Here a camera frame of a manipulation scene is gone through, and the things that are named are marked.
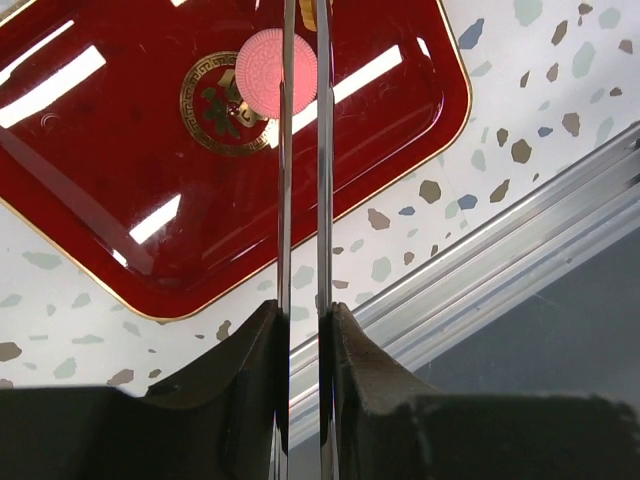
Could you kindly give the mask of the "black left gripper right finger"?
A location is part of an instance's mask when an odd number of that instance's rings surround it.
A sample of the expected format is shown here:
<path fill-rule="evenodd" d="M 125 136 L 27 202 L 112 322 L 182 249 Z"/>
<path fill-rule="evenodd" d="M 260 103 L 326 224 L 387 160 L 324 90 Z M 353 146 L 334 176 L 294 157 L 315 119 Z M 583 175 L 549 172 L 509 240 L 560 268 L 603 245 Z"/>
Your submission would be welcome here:
<path fill-rule="evenodd" d="M 590 396 L 438 391 L 334 304 L 319 322 L 325 479 L 635 479 L 639 420 Z"/>

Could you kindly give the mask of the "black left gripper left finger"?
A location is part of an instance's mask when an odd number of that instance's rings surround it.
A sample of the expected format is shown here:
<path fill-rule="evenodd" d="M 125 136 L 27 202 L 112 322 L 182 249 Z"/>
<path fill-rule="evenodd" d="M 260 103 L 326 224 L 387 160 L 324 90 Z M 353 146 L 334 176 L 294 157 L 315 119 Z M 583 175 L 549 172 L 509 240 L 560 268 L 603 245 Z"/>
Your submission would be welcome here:
<path fill-rule="evenodd" d="M 4 479 L 266 479 L 281 373 L 277 304 L 142 397 L 111 386 L 4 389 Z"/>

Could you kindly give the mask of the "steel serving tongs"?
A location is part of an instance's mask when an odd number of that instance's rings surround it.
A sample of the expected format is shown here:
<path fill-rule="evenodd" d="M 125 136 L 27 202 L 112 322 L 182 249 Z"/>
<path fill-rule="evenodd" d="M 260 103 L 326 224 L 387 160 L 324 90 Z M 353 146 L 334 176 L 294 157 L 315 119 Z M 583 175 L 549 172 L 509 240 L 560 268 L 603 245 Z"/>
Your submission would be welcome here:
<path fill-rule="evenodd" d="M 332 233 L 334 223 L 334 52 L 332 43 L 332 4 L 313 1 L 317 37 L 316 121 L 317 121 L 317 225 L 316 232 L 301 241 L 292 241 L 293 227 L 293 125 L 294 125 L 294 58 L 297 3 L 284 3 L 282 46 L 278 61 L 278 255 L 277 306 L 283 327 L 283 351 L 291 354 L 292 250 L 316 240 L 317 325 L 320 475 L 323 479 L 339 477 L 336 440 L 333 299 L 332 299 Z"/>

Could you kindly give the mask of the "tan round biscuit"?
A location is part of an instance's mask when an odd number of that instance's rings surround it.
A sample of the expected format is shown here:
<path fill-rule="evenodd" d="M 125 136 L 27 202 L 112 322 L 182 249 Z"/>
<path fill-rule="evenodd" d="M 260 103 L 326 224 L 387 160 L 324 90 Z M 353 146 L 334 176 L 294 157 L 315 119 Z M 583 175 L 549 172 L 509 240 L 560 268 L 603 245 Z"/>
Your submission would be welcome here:
<path fill-rule="evenodd" d="M 299 0 L 300 14 L 306 29 L 317 31 L 316 0 Z"/>

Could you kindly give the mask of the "pink sandwich cookie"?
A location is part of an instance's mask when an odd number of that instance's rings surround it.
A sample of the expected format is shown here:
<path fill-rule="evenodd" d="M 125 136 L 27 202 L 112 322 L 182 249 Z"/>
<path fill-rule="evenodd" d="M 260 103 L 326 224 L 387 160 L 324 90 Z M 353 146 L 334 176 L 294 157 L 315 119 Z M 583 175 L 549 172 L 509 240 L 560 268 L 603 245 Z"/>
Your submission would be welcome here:
<path fill-rule="evenodd" d="M 280 116 L 280 84 L 283 31 L 270 28 L 252 35 L 241 47 L 235 65 L 235 79 L 242 99 L 258 115 Z M 311 46 L 294 35 L 293 114 L 302 112 L 317 93 L 317 57 Z"/>

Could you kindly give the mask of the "aluminium frame rail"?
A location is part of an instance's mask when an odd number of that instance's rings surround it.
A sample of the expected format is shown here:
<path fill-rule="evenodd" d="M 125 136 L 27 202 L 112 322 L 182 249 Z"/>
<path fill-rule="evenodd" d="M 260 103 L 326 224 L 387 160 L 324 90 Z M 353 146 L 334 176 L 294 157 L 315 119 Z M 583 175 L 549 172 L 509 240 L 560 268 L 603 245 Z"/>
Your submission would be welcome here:
<path fill-rule="evenodd" d="M 427 383 L 639 402 L 639 129 L 630 126 L 354 310 Z"/>

